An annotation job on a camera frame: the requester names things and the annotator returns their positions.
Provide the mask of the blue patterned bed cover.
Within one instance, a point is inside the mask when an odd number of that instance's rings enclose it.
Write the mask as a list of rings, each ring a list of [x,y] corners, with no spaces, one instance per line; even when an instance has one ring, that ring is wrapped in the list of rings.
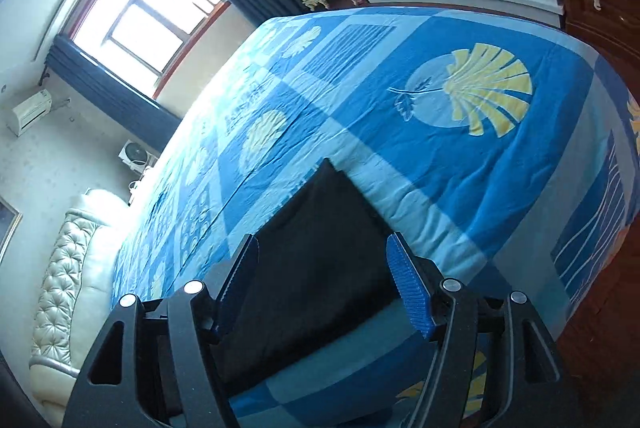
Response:
[[[224,273],[329,160],[440,272],[559,335],[639,214],[639,107],[593,48],[426,7],[273,18],[141,182],[112,295]]]

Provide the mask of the cream tufted leather headboard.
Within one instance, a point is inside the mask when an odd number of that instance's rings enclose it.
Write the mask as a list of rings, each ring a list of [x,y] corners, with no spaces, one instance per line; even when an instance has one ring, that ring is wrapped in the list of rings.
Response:
[[[62,425],[82,364],[111,311],[113,271],[128,205],[104,189],[75,197],[44,270],[29,377],[32,395],[53,427]]]

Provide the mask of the framed black white photo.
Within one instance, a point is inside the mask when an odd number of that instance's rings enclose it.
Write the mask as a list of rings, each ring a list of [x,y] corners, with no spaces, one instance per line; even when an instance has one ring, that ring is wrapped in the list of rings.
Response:
[[[6,249],[20,225],[23,214],[10,205],[3,197],[0,198],[0,261],[6,254]]]

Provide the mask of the white wall air conditioner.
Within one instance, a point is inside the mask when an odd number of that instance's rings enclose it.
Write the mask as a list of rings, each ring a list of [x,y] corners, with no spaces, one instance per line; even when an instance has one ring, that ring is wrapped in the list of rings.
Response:
[[[11,109],[6,117],[6,126],[17,137],[50,113],[52,96],[43,88]]]

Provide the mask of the black pants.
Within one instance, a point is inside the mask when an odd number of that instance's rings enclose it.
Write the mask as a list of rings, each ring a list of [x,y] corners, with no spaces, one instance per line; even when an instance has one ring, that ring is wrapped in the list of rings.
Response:
[[[256,233],[260,256],[232,332],[213,348],[229,396],[342,338],[397,299],[392,230],[324,159]]]

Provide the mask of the white desk fan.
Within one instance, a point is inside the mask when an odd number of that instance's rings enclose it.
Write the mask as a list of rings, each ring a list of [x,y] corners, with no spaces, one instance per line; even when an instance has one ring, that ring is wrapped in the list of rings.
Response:
[[[127,141],[119,151],[118,158],[136,173],[142,174],[146,168],[152,168],[157,158],[143,148],[139,143]]]

